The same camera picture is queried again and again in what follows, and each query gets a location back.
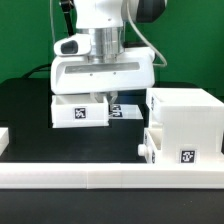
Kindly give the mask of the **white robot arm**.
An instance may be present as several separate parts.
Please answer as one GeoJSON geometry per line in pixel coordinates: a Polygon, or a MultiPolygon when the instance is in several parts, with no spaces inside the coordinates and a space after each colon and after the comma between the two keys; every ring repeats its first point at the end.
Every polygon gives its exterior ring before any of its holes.
{"type": "Polygon", "coordinates": [[[57,95],[147,89],[154,85],[154,60],[161,54],[148,41],[126,47],[124,25],[151,23],[167,0],[72,0],[76,30],[54,44],[51,90],[57,95]]]}

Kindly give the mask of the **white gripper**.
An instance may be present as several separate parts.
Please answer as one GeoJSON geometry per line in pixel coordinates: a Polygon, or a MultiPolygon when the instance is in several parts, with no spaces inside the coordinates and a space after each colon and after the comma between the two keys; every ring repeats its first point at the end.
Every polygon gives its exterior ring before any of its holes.
{"type": "MultiPolygon", "coordinates": [[[[155,83],[149,47],[126,48],[114,63],[91,64],[85,57],[56,57],[51,67],[51,90],[54,94],[110,92],[109,104],[115,103],[118,92],[152,87],[155,83]]],[[[101,93],[91,93],[94,102],[102,103],[101,93]]]]}

